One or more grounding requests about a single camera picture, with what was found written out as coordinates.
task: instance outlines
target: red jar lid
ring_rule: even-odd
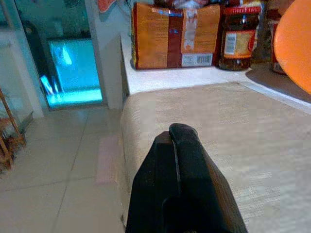
[[[260,12],[260,6],[227,7],[224,10],[225,15],[258,14]]]

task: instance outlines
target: sauce jar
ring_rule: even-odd
[[[228,7],[224,10],[224,33],[219,67],[244,70],[251,65],[260,6]]]

